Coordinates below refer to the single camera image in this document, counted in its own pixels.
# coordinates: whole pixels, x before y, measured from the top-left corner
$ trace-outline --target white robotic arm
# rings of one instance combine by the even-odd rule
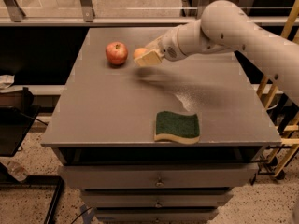
[[[238,50],[299,105],[299,46],[265,31],[231,2],[211,3],[201,20],[169,30],[146,48],[135,59],[140,65]]]

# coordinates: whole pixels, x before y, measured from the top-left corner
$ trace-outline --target floor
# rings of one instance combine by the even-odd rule
[[[31,12],[32,16],[81,16],[78,0],[48,0],[47,3],[44,3],[47,0],[21,1],[24,9]],[[93,6],[97,17],[173,17],[179,14],[180,0],[93,0]],[[56,175],[57,167],[61,164],[49,148],[40,145],[44,130],[41,124],[35,124],[23,141],[23,150],[13,158],[0,158],[0,162],[7,164],[11,160],[18,161],[30,175]],[[298,168],[299,159],[296,157],[285,169],[287,175],[284,180],[276,181],[271,176],[263,175],[258,176],[253,186],[246,184],[234,188],[234,197],[219,208],[220,213],[208,224],[291,223],[292,210],[299,197]],[[53,188],[1,187],[0,223],[43,223],[52,193]],[[70,224],[86,208],[79,192],[66,187],[57,207],[55,223]],[[75,223],[99,222],[93,216],[93,210],[90,210]]]

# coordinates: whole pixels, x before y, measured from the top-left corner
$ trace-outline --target bottle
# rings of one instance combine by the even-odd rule
[[[25,182],[29,175],[28,171],[16,161],[9,161],[7,163],[7,171],[21,183]]]

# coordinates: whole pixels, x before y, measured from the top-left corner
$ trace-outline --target green sponge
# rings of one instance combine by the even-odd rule
[[[199,141],[199,134],[197,114],[186,116],[170,111],[157,114],[155,141],[171,140],[190,145]]]

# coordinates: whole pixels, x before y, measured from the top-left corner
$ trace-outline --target red apple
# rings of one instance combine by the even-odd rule
[[[121,65],[127,60],[128,49],[122,42],[111,42],[106,46],[106,57],[110,63]]]

